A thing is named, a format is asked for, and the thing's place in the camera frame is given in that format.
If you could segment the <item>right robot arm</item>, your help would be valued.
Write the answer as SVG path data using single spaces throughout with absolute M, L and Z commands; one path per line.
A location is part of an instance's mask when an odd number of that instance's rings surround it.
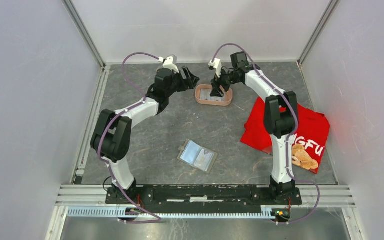
M 218 58 L 208 63 L 208 68 L 215 71 L 210 96 L 223 97 L 231 85 L 242 83 L 264 101 L 263 124 L 270 135 L 273 156 L 268 196 L 273 203 L 282 204 L 296 189 L 292 145 L 299 125 L 297 95 L 276 86 L 245 52 L 234 53 L 230 58 L 231 68 L 224 68 Z

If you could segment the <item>grey card holder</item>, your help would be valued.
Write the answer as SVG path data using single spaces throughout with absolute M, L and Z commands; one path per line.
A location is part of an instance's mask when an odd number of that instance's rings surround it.
M 177 159 L 189 166 L 209 174 L 218 153 L 187 139 L 179 148 Z

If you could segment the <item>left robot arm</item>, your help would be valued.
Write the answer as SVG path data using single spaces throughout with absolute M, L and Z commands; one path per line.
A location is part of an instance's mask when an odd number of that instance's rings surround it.
M 162 113 L 173 94 L 193 90 L 197 86 L 200 78 L 186 66 L 182 67 L 182 71 L 175 73 L 168 68 L 158 69 L 144 99 L 124 109 L 104 109 L 99 114 L 90 146 L 107 166 L 113 184 L 119 188 L 117 196 L 125 204 L 131 204 L 137 198 L 137 190 L 132 187 L 136 180 L 126 159 L 132 130 L 144 120 Z

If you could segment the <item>grey credit card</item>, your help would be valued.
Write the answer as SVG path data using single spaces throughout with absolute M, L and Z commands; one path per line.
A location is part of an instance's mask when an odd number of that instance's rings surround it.
M 209 88 L 202 88 L 200 90 L 200 96 L 199 99 L 203 101 L 210 101 L 211 100 L 211 89 Z

